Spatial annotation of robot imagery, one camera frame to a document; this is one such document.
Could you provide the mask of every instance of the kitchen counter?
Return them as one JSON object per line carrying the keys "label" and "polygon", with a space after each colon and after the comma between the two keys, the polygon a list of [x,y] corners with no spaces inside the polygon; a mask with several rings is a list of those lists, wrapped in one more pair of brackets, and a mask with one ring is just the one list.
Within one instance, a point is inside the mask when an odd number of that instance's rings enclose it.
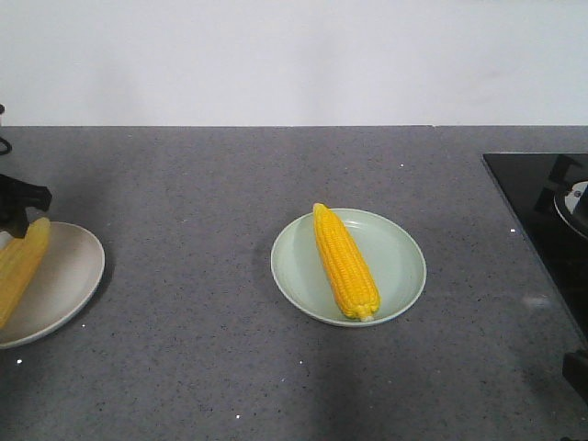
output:
{"label": "kitchen counter", "polygon": [[[586,342],[481,158],[585,151],[588,128],[0,134],[0,173],[47,186],[51,219],[107,259],[70,322],[0,351],[0,438],[588,438],[561,375]],[[419,243],[427,281],[407,312],[339,328],[282,296],[272,243],[315,201]]]}

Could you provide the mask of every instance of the yellow corn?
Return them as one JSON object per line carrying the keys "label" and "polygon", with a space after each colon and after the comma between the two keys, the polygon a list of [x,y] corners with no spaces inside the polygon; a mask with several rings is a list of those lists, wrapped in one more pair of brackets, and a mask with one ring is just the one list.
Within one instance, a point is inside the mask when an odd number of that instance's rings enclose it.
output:
{"label": "yellow corn", "polygon": [[0,251],[0,329],[17,308],[49,246],[51,222],[35,220],[23,239],[12,239]]}
{"label": "yellow corn", "polygon": [[314,204],[314,235],[341,312],[362,322],[373,320],[379,293],[368,264],[339,217],[323,204]]}

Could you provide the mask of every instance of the black object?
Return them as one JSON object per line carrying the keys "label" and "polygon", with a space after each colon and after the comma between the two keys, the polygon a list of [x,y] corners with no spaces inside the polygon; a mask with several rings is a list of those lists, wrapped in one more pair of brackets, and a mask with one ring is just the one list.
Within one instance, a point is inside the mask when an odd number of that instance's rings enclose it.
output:
{"label": "black object", "polygon": [[[4,111],[5,111],[5,107],[0,104],[0,115],[2,115],[4,113]],[[10,142],[8,142],[7,140],[5,140],[2,137],[0,137],[0,144],[4,145],[4,149],[0,150],[0,155],[12,152],[12,145],[10,145]]]}
{"label": "black object", "polygon": [[563,377],[588,404],[588,351],[576,351],[563,357]]}
{"label": "black object", "polygon": [[0,231],[13,237],[25,237],[28,228],[27,207],[47,211],[51,192],[6,175],[0,175]]}
{"label": "black object", "polygon": [[[588,338],[588,153],[488,153],[486,164]],[[563,376],[588,404],[588,353]]]}

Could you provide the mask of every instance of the glass cooktop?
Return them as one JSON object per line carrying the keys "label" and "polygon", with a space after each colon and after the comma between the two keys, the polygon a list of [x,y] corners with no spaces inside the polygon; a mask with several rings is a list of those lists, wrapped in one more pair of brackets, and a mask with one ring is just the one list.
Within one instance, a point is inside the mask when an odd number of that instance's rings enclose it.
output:
{"label": "glass cooktop", "polygon": [[487,153],[484,160],[588,338],[588,153]]}

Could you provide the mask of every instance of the plate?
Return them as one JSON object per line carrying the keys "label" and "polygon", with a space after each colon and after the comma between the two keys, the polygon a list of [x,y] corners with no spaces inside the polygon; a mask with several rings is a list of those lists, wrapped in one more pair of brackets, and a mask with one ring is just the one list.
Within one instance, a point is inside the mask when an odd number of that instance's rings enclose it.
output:
{"label": "plate", "polygon": [[[0,233],[0,248],[10,240]],[[104,249],[94,234],[51,222],[49,248],[17,309],[0,330],[0,348],[33,342],[66,324],[90,300],[104,272]]]}
{"label": "plate", "polygon": [[312,213],[290,223],[276,238],[271,269],[277,286],[294,306],[312,318],[338,326],[373,326],[398,317],[424,289],[426,264],[416,241],[400,226],[360,209],[332,209],[366,259],[381,303],[374,320],[346,318],[334,301],[316,248]]}

